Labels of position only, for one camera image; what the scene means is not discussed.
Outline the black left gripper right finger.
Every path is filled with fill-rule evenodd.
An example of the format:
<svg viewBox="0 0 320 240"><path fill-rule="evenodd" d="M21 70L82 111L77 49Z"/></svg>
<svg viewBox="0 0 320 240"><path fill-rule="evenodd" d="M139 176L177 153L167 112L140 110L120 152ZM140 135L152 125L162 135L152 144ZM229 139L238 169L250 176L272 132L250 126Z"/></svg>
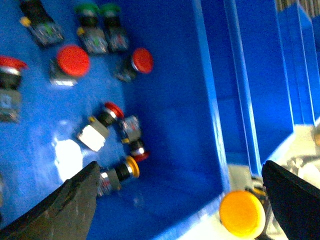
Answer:
<svg viewBox="0 0 320 240"><path fill-rule="evenodd" d="M320 189L274 161L262 166L275 219L289 240L320 238Z"/></svg>

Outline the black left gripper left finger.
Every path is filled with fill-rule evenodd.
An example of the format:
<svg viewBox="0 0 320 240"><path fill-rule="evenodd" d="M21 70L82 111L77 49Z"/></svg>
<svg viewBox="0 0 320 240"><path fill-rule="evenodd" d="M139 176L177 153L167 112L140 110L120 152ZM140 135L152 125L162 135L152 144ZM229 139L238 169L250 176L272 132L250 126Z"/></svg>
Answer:
<svg viewBox="0 0 320 240"><path fill-rule="evenodd" d="M92 161L15 221L2 240L85 240L97 206L100 166Z"/></svg>

